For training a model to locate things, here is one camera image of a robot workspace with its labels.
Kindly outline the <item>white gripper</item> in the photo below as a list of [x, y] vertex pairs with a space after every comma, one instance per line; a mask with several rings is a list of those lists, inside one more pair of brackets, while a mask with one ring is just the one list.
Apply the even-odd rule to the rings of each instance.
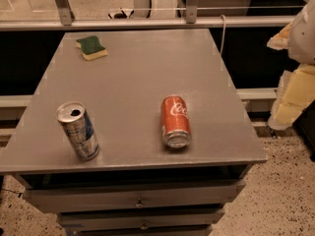
[[267, 46], [288, 49], [288, 56], [301, 63], [293, 72], [283, 72], [268, 120], [271, 129], [285, 130], [315, 100], [315, 0], [308, 1], [292, 23], [269, 39]]

